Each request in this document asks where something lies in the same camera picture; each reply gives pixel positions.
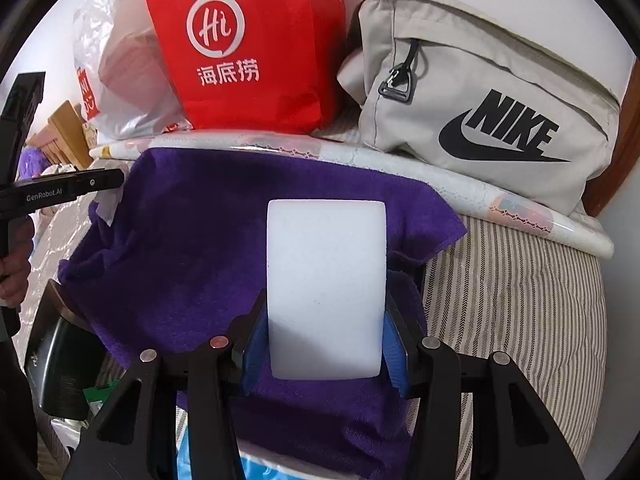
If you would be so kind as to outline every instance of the red paper bag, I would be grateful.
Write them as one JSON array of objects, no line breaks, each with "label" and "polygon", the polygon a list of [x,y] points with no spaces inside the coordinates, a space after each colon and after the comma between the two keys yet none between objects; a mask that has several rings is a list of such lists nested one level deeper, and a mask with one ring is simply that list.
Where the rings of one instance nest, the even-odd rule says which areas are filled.
[{"label": "red paper bag", "polygon": [[343,0],[146,0],[195,128],[304,134],[340,102]]}]

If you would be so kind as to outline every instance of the purple towel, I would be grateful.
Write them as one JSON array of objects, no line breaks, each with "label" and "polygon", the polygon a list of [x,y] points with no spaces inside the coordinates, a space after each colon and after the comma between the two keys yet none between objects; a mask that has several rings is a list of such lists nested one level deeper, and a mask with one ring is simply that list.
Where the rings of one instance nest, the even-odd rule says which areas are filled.
[{"label": "purple towel", "polygon": [[[94,224],[59,277],[124,366],[146,348],[190,351],[224,333],[266,285],[274,199],[380,200],[388,261],[416,270],[460,238],[457,215],[426,184],[377,171],[255,153],[156,148],[130,172],[108,227]],[[390,272],[399,307],[424,320],[419,294]],[[238,438],[371,480],[401,475],[406,403],[386,369],[351,381],[279,381],[268,359],[254,393],[232,402]]]},{"label": "purple towel", "polygon": [[39,148],[27,146],[20,152],[20,161],[18,162],[20,180],[40,176],[50,165],[51,163]]}]

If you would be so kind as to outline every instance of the zipper pull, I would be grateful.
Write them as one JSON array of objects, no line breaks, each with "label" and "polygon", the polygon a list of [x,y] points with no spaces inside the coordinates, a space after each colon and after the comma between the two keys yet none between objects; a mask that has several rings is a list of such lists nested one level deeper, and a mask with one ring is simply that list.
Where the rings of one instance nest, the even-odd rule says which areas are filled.
[{"label": "zipper pull", "polygon": [[[411,38],[409,46],[409,54],[406,59],[393,67],[389,71],[389,76],[380,83],[378,93],[387,99],[393,99],[401,103],[411,103],[414,98],[414,72],[411,65],[414,63],[418,49],[420,48],[420,40]],[[406,85],[404,89],[398,88],[400,85]]]}]

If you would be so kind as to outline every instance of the metal pin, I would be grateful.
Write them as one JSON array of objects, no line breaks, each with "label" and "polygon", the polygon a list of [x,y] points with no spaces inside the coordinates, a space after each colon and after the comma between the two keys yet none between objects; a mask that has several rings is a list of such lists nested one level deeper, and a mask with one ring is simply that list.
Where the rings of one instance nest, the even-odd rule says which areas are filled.
[{"label": "metal pin", "polygon": [[143,363],[150,363],[151,361],[154,361],[156,357],[158,357],[158,352],[152,348],[149,348],[140,354],[140,360]]},{"label": "metal pin", "polygon": [[494,354],[494,361],[499,365],[508,365],[511,362],[511,358],[504,352],[496,352]]},{"label": "metal pin", "polygon": [[224,348],[229,344],[229,339],[223,335],[217,335],[211,338],[209,344],[211,345],[211,348]]},{"label": "metal pin", "polygon": [[437,337],[428,336],[422,340],[422,346],[430,350],[435,350],[437,348],[440,348],[440,345],[441,345],[440,340]]}]

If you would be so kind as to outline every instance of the white sponge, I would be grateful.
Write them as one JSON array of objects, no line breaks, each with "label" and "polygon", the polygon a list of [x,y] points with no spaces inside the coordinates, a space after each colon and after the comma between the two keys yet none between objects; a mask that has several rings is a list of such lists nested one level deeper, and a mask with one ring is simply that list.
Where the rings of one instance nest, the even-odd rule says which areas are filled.
[{"label": "white sponge", "polygon": [[384,203],[271,201],[267,307],[273,376],[378,375],[385,286]]}]

